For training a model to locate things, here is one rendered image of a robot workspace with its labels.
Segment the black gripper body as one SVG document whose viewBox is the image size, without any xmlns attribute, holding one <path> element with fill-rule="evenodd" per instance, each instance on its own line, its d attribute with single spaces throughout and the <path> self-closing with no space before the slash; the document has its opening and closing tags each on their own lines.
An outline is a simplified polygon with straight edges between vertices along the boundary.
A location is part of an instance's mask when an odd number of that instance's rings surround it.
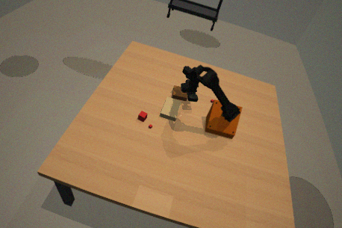
<svg viewBox="0 0 342 228">
<path fill-rule="evenodd" d="M 185 83 L 189 83 L 191 90 L 190 93 L 188 95 L 188 101 L 191 102 L 197 102 L 198 101 L 198 96 L 196 95 L 197 92 L 197 88 L 199 87 L 199 85 L 194 85 L 190 83 L 190 79 L 187 79 Z"/>
</svg>

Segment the red cube block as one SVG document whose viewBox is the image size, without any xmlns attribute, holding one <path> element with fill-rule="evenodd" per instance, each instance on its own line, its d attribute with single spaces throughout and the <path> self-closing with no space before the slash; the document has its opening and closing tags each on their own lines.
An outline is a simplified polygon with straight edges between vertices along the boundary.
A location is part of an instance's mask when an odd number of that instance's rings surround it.
<svg viewBox="0 0 342 228">
<path fill-rule="evenodd" d="M 146 113 L 146 112 L 141 111 L 141 112 L 138 114 L 138 120 L 144 122 L 146 118 L 147 118 L 147 113 Z"/>
</svg>

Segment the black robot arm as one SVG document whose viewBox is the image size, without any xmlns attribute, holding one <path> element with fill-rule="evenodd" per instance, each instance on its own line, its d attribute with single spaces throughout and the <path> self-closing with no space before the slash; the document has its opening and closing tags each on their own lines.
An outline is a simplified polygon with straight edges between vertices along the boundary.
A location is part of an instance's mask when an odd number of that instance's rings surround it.
<svg viewBox="0 0 342 228">
<path fill-rule="evenodd" d="M 201 73 L 207 72 L 203 76 L 200 76 Z M 221 107 L 222 114 L 221 116 L 225 118 L 228 122 L 231 122 L 235 117 L 240 114 L 239 108 L 233 103 L 229 102 L 226 95 L 223 93 L 222 88 L 220 87 L 220 79 L 215 70 L 210 67 L 204 67 L 199 65 L 198 67 L 194 67 L 191 69 L 189 66 L 185 66 L 182 71 L 186 78 L 190 79 L 190 83 L 194 85 L 198 85 L 201 82 L 204 86 L 212 89 L 220 103 L 223 105 Z M 181 83 L 181 91 L 183 93 L 190 93 L 191 87 L 189 83 Z"/>
</svg>

